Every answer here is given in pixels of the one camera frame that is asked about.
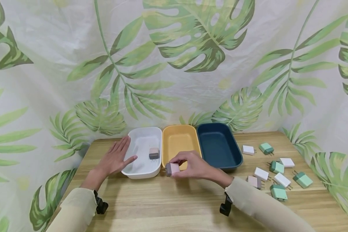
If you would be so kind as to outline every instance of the tray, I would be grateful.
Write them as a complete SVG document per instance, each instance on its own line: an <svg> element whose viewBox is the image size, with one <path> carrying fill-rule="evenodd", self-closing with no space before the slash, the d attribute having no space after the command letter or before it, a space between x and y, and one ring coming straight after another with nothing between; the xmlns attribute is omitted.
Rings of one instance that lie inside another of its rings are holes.
<svg viewBox="0 0 348 232"><path fill-rule="evenodd" d="M141 127L128 133L131 138L125 159L131 156L138 158L121 172L131 179L144 179L156 176L161 169L162 131L159 127ZM150 148L159 148L159 159L150 159Z"/></svg>
<svg viewBox="0 0 348 232"><path fill-rule="evenodd" d="M162 132L162 166L180 151L197 151L201 156L196 129L191 125L172 125ZM187 169L187 162L179 169Z"/></svg>
<svg viewBox="0 0 348 232"><path fill-rule="evenodd" d="M241 151L227 125L201 124L197 133L203 159L208 164L223 171L234 171L242 164Z"/></svg>

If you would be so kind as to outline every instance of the dark blue plastic tray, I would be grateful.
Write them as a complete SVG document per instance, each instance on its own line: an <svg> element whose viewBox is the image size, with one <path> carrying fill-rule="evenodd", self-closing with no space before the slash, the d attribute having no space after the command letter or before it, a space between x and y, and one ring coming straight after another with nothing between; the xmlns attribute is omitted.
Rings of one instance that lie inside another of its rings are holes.
<svg viewBox="0 0 348 232"><path fill-rule="evenodd" d="M227 125L201 124L197 133L202 157L208 164L223 171L234 171L242 164L241 151Z"/></svg>

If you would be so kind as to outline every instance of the person's left hand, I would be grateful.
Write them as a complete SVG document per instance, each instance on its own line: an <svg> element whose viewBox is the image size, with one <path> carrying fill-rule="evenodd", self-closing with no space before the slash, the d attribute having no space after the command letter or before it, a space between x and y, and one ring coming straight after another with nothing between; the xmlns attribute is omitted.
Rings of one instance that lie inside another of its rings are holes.
<svg viewBox="0 0 348 232"><path fill-rule="evenodd" d="M137 159L137 156L132 156L124 161L125 154L130 145L130 137L125 136L118 142L113 142L108 152L103 156L95 169L101 171L107 176L116 174L122 171L128 164Z"/></svg>

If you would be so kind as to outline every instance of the white plastic tray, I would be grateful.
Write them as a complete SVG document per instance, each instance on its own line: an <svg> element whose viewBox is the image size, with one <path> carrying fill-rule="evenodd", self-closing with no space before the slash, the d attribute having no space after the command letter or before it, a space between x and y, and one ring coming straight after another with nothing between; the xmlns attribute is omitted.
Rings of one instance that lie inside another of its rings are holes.
<svg viewBox="0 0 348 232"><path fill-rule="evenodd" d="M134 155L138 158L121 172L131 179L144 179L157 176L161 168L162 131L159 127L141 127L128 133L131 138L125 159ZM159 158L150 159L150 148L159 148Z"/></svg>

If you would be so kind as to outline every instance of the beige sleeve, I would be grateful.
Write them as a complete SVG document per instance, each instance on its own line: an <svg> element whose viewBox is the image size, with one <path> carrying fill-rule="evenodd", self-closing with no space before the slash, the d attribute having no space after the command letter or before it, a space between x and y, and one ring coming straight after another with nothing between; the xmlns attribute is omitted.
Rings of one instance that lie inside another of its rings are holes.
<svg viewBox="0 0 348 232"><path fill-rule="evenodd" d="M75 188L60 207L47 232L85 232L95 215L97 203L92 190Z"/></svg>
<svg viewBox="0 0 348 232"><path fill-rule="evenodd" d="M235 177L226 188L233 204L272 232L314 232L315 230L288 207L246 181Z"/></svg>

